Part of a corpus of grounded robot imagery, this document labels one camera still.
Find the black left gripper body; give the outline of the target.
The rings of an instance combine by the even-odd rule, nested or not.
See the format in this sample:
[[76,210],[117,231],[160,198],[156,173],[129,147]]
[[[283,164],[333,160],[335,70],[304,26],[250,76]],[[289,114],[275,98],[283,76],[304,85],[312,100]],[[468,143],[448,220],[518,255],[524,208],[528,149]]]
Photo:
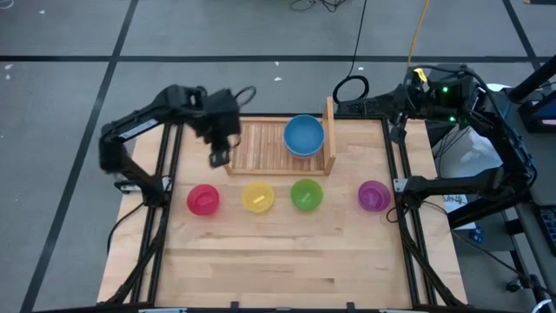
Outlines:
[[222,89],[202,97],[202,112],[190,127],[212,150],[230,150],[229,137],[241,134],[240,108],[230,89]]

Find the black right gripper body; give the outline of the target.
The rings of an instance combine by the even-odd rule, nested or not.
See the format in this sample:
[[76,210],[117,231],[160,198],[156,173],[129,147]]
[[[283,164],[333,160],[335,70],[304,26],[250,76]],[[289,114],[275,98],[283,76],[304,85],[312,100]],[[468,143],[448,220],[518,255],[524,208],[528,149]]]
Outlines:
[[433,96],[432,91],[422,85],[399,84],[391,92],[390,123],[399,126],[407,119],[432,120]]

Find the small translucent red bowl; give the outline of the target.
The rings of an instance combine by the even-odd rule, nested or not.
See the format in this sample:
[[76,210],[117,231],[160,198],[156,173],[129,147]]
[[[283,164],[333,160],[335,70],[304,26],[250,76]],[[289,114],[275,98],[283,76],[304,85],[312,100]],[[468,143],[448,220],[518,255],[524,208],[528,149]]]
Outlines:
[[217,212],[220,204],[220,194],[216,187],[210,184],[196,185],[188,194],[189,210],[198,216],[210,216]]

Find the small translucent yellow bowl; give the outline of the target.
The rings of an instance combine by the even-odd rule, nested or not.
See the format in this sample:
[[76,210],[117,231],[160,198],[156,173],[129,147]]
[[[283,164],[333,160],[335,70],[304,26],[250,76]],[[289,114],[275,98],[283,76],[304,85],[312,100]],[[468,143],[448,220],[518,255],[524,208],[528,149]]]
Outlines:
[[274,200],[274,189],[267,182],[252,182],[242,190],[242,206],[252,213],[266,212],[272,207]]

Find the small translucent purple bowl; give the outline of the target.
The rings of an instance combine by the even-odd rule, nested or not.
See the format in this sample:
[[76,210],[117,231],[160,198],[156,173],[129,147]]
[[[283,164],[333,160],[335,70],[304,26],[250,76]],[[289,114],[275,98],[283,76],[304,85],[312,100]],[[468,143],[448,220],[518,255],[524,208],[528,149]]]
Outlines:
[[391,201],[388,187],[379,181],[366,181],[358,189],[358,202],[365,211],[381,212],[389,207]]

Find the large blue bowl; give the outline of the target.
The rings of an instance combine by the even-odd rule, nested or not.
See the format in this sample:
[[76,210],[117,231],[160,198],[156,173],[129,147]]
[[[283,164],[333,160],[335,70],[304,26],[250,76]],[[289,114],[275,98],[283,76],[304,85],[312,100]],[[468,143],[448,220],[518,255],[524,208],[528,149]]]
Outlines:
[[283,139],[286,148],[294,156],[311,157],[321,150],[325,131],[315,117],[298,115],[286,123]]

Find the small translucent green bowl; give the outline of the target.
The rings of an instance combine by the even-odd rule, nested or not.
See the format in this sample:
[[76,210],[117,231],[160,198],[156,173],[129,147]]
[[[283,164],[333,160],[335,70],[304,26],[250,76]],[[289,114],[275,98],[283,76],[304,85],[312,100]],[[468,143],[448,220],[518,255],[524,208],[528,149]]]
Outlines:
[[321,205],[323,190],[315,180],[302,179],[292,186],[290,196],[296,209],[302,212],[312,212]]

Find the wooden slatted shelf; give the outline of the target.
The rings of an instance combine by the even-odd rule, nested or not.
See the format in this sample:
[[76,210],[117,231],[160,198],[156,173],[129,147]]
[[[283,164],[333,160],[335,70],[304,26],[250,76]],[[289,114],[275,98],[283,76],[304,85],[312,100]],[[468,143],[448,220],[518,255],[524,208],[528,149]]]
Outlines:
[[328,176],[336,160],[334,101],[328,97],[319,120],[325,131],[322,157],[306,160],[288,155],[283,133],[288,117],[242,117],[242,138],[224,169],[228,175]]

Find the black ventilated computer case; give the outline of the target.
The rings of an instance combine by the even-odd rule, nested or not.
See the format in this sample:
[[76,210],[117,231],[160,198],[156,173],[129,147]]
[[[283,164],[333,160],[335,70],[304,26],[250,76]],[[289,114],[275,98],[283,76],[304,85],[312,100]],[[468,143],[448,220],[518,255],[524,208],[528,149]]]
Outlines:
[[336,115],[343,116],[384,116],[397,117],[405,111],[405,96],[402,91],[393,90],[375,97],[355,99],[337,104]]

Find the white plastic bag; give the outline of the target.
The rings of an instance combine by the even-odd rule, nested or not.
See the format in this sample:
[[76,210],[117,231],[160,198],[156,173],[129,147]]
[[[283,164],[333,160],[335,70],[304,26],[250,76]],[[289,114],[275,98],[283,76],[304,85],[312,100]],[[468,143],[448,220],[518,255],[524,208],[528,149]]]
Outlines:
[[428,131],[440,178],[474,176],[502,165],[490,141],[469,127],[438,125],[431,126]]

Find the white paper sheet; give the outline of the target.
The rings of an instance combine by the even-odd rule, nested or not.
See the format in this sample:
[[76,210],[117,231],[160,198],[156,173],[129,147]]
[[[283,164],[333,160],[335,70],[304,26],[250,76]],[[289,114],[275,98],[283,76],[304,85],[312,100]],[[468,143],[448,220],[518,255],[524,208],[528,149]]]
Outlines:
[[465,195],[443,195],[442,201],[447,213],[467,205],[467,197]]

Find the black stand pole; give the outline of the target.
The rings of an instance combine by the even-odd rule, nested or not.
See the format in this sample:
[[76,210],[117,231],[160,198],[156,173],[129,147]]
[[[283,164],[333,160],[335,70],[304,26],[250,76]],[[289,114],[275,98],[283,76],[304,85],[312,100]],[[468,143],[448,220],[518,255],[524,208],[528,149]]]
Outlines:
[[509,99],[517,103],[527,98],[554,75],[556,75],[556,55],[551,57],[517,87],[513,88],[508,94]]

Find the black monitor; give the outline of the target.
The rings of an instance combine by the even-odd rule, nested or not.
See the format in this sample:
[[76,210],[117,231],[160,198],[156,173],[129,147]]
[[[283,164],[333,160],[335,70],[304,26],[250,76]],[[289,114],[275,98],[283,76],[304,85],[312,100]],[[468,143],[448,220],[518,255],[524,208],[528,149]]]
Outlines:
[[527,102],[518,112],[529,133],[556,133],[556,98]]

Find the black keyboard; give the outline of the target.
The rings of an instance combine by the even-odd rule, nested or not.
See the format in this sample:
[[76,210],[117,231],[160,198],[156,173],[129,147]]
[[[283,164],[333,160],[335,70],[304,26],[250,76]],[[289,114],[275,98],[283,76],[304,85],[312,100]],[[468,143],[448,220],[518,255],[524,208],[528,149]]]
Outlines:
[[546,243],[553,255],[556,256],[556,209],[540,207],[537,209],[537,218]]

